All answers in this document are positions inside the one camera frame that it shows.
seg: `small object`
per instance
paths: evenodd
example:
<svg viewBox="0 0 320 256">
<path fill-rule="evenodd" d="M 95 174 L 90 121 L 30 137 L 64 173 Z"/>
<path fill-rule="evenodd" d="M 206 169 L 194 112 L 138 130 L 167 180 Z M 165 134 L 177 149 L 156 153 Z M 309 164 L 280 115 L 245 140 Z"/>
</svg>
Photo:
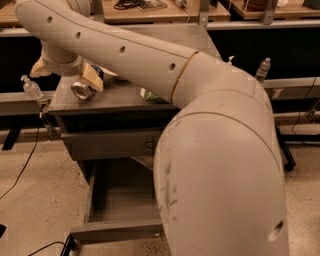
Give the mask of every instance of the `small object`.
<svg viewBox="0 0 320 256">
<path fill-rule="evenodd" d="M 0 224 L 0 238 L 2 237 L 6 229 L 7 227 L 5 225 Z"/>
<path fill-rule="evenodd" d="M 213 6 L 213 7 L 218 7 L 218 3 L 219 1 L 218 0 L 210 0 L 210 5 Z"/>
<path fill-rule="evenodd" d="M 303 6 L 309 7 L 311 9 L 320 9 L 320 0 L 304 0 Z"/>
<path fill-rule="evenodd" d="M 234 58 L 234 56 L 230 56 L 229 58 L 228 58 L 228 64 L 230 64 L 230 65 L 232 65 L 232 60 L 233 60 L 233 58 Z"/>
<path fill-rule="evenodd" d="M 144 1 L 144 3 L 137 6 L 140 11 L 150 11 L 161 8 L 167 8 L 168 5 L 159 0 Z"/>
<path fill-rule="evenodd" d="M 71 85 L 73 94 L 80 100 L 89 100 L 94 94 L 94 90 L 81 82 L 74 82 Z"/>
<path fill-rule="evenodd" d="M 43 97 L 39 85 L 36 82 L 31 81 L 27 75 L 23 75 L 21 81 L 24 81 L 23 90 L 30 99 L 38 100 Z"/>
<path fill-rule="evenodd" d="M 320 99 L 316 99 L 304 114 L 305 117 L 308 118 L 310 122 L 313 122 L 314 115 L 319 108 L 320 108 Z"/>
<path fill-rule="evenodd" d="M 141 89 L 140 95 L 144 98 L 145 101 L 152 101 L 156 103 L 166 103 L 165 100 L 161 99 L 159 96 L 153 94 L 150 91 L 147 91 L 144 88 Z"/>
<path fill-rule="evenodd" d="M 256 72 L 255 78 L 262 83 L 266 78 L 268 71 L 271 67 L 270 58 L 266 58 L 264 61 L 260 63 L 260 66 Z"/>
<path fill-rule="evenodd" d="M 51 71 L 49 71 L 46 66 L 43 63 L 42 57 L 39 58 L 39 60 L 33 65 L 30 77 L 32 78 L 38 78 L 41 76 L 49 76 L 51 75 Z"/>
<path fill-rule="evenodd" d="M 103 71 L 96 65 L 85 63 L 81 74 L 81 83 L 86 84 L 98 92 L 103 91 Z"/>
</svg>

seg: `wire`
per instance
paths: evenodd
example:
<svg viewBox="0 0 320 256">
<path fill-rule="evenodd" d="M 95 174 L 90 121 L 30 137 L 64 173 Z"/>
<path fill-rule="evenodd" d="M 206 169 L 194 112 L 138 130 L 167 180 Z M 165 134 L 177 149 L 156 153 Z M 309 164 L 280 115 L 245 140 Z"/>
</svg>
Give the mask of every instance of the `wire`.
<svg viewBox="0 0 320 256">
<path fill-rule="evenodd" d="M 144 0 L 119 0 L 115 5 L 114 9 L 127 10 L 144 4 Z"/>
<path fill-rule="evenodd" d="M 35 150 L 36 147 L 37 147 L 38 137 L 39 137 L 39 130 L 40 130 L 40 128 L 38 128 L 38 131 L 37 131 L 37 134 L 36 134 L 36 143 L 35 143 L 34 146 L 33 146 L 33 149 L 32 149 L 32 151 L 31 151 L 31 153 L 30 153 L 30 155 L 29 155 L 29 157 L 28 157 L 28 159 L 27 159 L 27 162 L 25 163 L 24 167 L 22 168 L 21 172 L 19 173 L 19 175 L 18 175 L 18 177 L 17 177 L 17 179 L 16 179 L 16 182 L 13 184 L 13 186 L 12 186 L 11 188 L 9 188 L 9 189 L 7 190 L 7 192 L 5 192 L 5 193 L 0 197 L 0 200 L 1 200 L 2 198 L 4 198 L 4 197 L 17 185 L 17 183 L 18 183 L 18 181 L 19 181 L 22 173 L 23 173 L 24 170 L 26 169 L 26 167 L 27 167 L 27 165 L 28 165 L 28 163 L 29 163 L 32 155 L 33 155 L 33 152 L 34 152 L 34 150 Z"/>
<path fill-rule="evenodd" d="M 314 87 L 314 85 L 315 85 L 315 83 L 316 83 L 316 79 L 317 79 L 317 78 L 315 77 L 314 80 L 313 80 L 313 83 L 312 83 L 311 87 L 309 88 L 309 90 L 307 91 L 306 95 L 304 96 L 304 99 L 306 99 L 306 98 L 308 97 L 309 93 L 310 93 L 311 90 L 313 89 L 313 87 Z M 296 121 L 295 124 L 291 127 L 291 131 L 294 133 L 294 135 L 297 135 L 296 132 L 294 131 L 294 127 L 296 127 L 296 125 L 299 123 L 300 117 L 301 117 L 301 112 L 299 112 L 297 121 Z"/>
<path fill-rule="evenodd" d="M 48 248 L 48 247 L 50 247 L 50 246 L 54 245 L 54 244 L 62 244 L 64 247 L 66 246 L 66 245 L 65 245 L 65 243 L 60 242 L 60 241 L 58 241 L 58 242 L 53 242 L 53 243 L 51 243 L 51 244 L 48 244 L 48 245 L 46 245 L 46 246 L 44 246 L 44 247 L 40 248 L 39 250 L 37 250 L 37 251 L 35 251 L 35 252 L 33 252 L 33 253 L 29 254 L 28 256 L 35 255 L 36 253 L 38 253 L 38 252 L 40 252 L 40 251 L 42 251 L 42 250 L 44 250 L 44 249 L 46 249 L 46 248 Z"/>
</svg>

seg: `table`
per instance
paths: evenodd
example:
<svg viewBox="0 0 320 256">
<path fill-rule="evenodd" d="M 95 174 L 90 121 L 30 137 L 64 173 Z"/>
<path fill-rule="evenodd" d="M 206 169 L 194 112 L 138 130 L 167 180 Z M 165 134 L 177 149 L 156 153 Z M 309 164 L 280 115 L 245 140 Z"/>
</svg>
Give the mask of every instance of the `table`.
<svg viewBox="0 0 320 256">
<path fill-rule="evenodd" d="M 173 0 L 162 0 L 168 5 L 167 8 L 140 11 L 137 8 L 128 10 L 116 10 L 113 6 L 117 0 L 103 0 L 103 11 L 105 22 L 108 24 L 117 23 L 143 23 L 143 22 L 197 22 L 199 20 L 199 7 L 200 0 L 188 0 L 187 9 L 179 8 L 174 4 Z M 229 12 L 218 3 L 217 8 L 210 6 L 209 8 L 209 21 L 229 21 Z"/>
<path fill-rule="evenodd" d="M 289 0 L 284 7 L 277 7 L 274 13 L 274 19 L 303 19 L 303 18 L 320 18 L 320 10 L 314 10 L 303 6 L 304 0 Z M 263 14 L 261 11 L 245 9 L 243 0 L 228 1 L 233 8 L 244 20 L 257 20 Z"/>
<path fill-rule="evenodd" d="M 15 13 L 14 3 L 10 2 L 0 9 L 0 27 L 21 26 Z"/>
<path fill-rule="evenodd" d="M 219 56 L 200 25 L 126 28 Z M 153 173 L 135 159 L 152 158 L 162 130 L 179 110 L 169 103 L 145 101 L 141 88 L 114 77 L 104 80 L 102 93 L 79 102 L 69 79 L 61 79 L 49 113 L 59 123 L 66 148 L 90 187 L 85 222 L 72 228 L 71 235 L 81 244 L 160 236 Z"/>
</svg>

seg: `shelf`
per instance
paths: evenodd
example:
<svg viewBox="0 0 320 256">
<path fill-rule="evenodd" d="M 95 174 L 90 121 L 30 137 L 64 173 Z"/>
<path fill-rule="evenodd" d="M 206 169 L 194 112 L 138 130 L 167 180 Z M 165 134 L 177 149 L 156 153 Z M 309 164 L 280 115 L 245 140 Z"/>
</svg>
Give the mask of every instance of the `shelf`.
<svg viewBox="0 0 320 256">
<path fill-rule="evenodd" d="M 15 12 L 15 4 L 8 3 L 0 9 L 0 26 L 1 27 L 18 27 L 21 26 Z"/>
<path fill-rule="evenodd" d="M 320 10 L 314 10 L 303 6 L 304 0 L 289 0 L 284 7 L 277 7 L 274 13 L 274 19 L 302 19 L 302 18 L 320 18 Z M 255 11 L 247 8 L 243 0 L 230 1 L 233 8 L 245 20 L 257 20 L 263 14 L 261 11 Z"/>
<path fill-rule="evenodd" d="M 185 8 L 179 8 L 173 0 L 162 0 L 168 7 L 152 11 L 140 11 L 138 8 L 116 10 L 114 5 L 117 0 L 103 0 L 105 22 L 108 24 L 143 23 L 143 22 L 190 22 L 199 20 L 200 0 L 188 0 L 190 13 Z M 219 3 L 218 7 L 210 6 L 209 21 L 229 21 L 229 12 Z"/>
</svg>

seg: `water bottle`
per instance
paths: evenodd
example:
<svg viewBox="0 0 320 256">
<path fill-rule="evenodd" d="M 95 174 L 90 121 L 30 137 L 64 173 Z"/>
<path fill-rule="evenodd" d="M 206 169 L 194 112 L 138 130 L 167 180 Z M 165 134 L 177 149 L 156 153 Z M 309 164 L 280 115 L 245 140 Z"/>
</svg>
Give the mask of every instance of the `water bottle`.
<svg viewBox="0 0 320 256">
<path fill-rule="evenodd" d="M 264 61 L 260 63 L 260 66 L 257 70 L 255 78 L 262 83 L 266 78 L 268 71 L 271 67 L 270 58 L 266 58 Z"/>
</svg>

